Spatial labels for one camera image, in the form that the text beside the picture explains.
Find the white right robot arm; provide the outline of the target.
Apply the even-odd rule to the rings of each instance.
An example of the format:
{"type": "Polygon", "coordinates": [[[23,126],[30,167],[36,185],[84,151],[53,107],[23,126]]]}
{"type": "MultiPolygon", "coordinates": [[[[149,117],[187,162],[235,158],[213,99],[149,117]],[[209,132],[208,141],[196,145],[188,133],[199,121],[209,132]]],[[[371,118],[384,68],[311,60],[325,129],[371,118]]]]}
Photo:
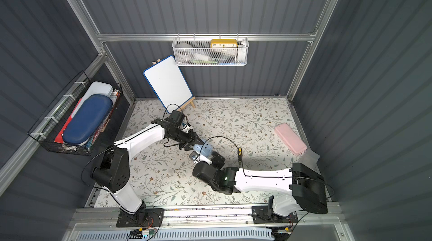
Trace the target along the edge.
{"type": "Polygon", "coordinates": [[[327,214],[327,198],[324,178],[302,163],[276,171],[254,171],[238,167],[226,167],[225,158],[213,152],[208,159],[193,151],[191,160],[196,164],[193,177],[209,185],[212,190],[232,195],[249,191],[278,193],[269,199],[271,214],[287,217],[295,211],[327,214]]]}

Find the black yellow screwdriver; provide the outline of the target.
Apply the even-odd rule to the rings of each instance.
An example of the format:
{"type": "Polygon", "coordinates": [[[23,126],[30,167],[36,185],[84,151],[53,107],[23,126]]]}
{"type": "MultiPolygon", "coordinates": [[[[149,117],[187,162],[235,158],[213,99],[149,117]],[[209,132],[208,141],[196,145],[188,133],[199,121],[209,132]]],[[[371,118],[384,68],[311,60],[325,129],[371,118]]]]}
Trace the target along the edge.
{"type": "Polygon", "coordinates": [[[241,148],[237,149],[237,157],[238,157],[238,163],[240,166],[243,166],[243,151],[241,148]]]}

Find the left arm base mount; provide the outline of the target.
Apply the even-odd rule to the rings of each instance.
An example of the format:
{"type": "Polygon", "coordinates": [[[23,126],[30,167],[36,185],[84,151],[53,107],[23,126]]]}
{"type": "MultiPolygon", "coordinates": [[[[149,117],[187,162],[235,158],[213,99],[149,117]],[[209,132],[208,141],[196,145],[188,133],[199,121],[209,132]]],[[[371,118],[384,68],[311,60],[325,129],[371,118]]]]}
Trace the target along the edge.
{"type": "Polygon", "coordinates": [[[135,214],[120,210],[116,227],[159,227],[164,218],[164,209],[139,209],[135,214]]]}

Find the light blue alarm clock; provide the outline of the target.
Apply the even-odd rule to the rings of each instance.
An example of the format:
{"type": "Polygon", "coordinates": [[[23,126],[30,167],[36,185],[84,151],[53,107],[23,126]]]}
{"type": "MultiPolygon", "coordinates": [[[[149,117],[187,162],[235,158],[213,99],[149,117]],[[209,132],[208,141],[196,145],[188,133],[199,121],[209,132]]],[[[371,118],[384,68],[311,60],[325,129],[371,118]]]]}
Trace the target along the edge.
{"type": "Polygon", "coordinates": [[[208,142],[204,145],[195,145],[194,149],[198,154],[201,154],[204,157],[210,157],[213,152],[213,146],[210,145],[208,142]]]}

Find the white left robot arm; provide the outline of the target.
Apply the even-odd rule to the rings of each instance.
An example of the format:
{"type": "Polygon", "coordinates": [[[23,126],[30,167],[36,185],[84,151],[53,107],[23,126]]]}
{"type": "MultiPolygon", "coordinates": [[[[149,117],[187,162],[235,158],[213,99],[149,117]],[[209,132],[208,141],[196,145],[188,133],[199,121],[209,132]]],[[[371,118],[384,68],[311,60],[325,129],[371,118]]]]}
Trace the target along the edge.
{"type": "Polygon", "coordinates": [[[100,153],[100,158],[93,164],[90,178],[109,192],[123,211],[135,214],[145,204],[135,193],[130,179],[130,165],[140,152],[163,140],[173,140],[179,149],[193,150],[195,145],[203,145],[203,140],[184,122],[186,116],[181,111],[173,111],[166,119],[156,119],[152,123],[129,137],[116,141],[100,153]]]}

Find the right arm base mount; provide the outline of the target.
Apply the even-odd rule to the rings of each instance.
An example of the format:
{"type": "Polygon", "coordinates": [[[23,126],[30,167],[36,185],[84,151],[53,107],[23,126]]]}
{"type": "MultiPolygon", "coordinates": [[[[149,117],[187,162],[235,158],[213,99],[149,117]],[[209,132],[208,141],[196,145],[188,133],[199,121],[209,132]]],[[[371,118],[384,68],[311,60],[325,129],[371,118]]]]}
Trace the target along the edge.
{"type": "Polygon", "coordinates": [[[298,216],[295,213],[290,213],[288,216],[280,216],[274,213],[272,208],[268,206],[253,206],[252,218],[255,224],[289,224],[294,225],[298,222],[298,216]]]}

